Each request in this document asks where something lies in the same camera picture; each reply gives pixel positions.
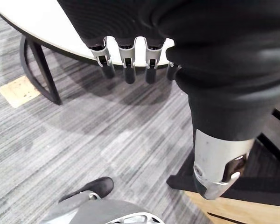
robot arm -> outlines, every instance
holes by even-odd
[[[167,59],[188,94],[197,191],[221,196],[241,175],[280,99],[280,0],[160,1],[143,23],[175,41]]]

striped carpet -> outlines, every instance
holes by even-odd
[[[21,34],[0,18],[0,86],[23,76]],[[166,184],[192,147],[187,96],[165,70],[154,85],[44,49],[62,106],[43,96],[13,109],[0,95],[0,224],[39,223],[64,194],[110,176],[109,198],[143,206],[167,224],[209,220]],[[38,75],[30,55],[32,71]]]

black metal frame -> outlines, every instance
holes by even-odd
[[[42,76],[47,84],[48,90],[47,91],[36,79],[36,77],[31,72],[28,60],[27,60],[27,49],[28,46],[31,48],[32,53],[35,57],[35,60],[37,62],[37,65],[42,73]],[[21,43],[20,43],[20,60],[22,67],[26,73],[27,78],[30,80],[32,85],[48,100],[52,101],[53,103],[57,105],[61,105],[61,100],[57,91],[57,88],[55,86],[53,77],[51,75],[50,69],[48,67],[45,55],[43,54],[42,46],[38,43],[34,42],[33,40],[30,40],[26,38],[24,35],[22,36]]]

black table leg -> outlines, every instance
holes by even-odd
[[[30,46],[32,53],[35,57],[35,60],[38,64],[38,67],[42,73],[42,76],[47,84],[49,91],[47,91],[36,79],[36,77],[32,74],[27,60],[27,47]],[[48,67],[46,58],[43,54],[42,47],[38,43],[33,40],[27,39],[25,36],[22,37],[20,43],[20,59],[22,67],[26,73],[27,78],[30,80],[32,85],[47,99],[52,101],[57,105],[61,105],[61,100],[56,89],[53,77],[51,75],[50,69]]]

wooden surface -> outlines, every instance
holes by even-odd
[[[70,53],[94,60],[93,54],[80,39],[68,17],[56,0],[0,0],[0,14],[25,32]],[[122,65],[117,43],[108,37],[108,49],[113,64]],[[168,64],[165,51],[174,45],[173,40],[164,43],[159,65]],[[145,66],[145,42],[136,40],[136,66]]]
[[[1,86],[0,93],[13,108],[18,108],[40,94],[26,76]]]
[[[214,224],[231,224],[232,222],[210,216],[208,212],[246,224],[280,224],[280,206],[222,197],[209,201],[198,193],[189,191],[185,193]]]

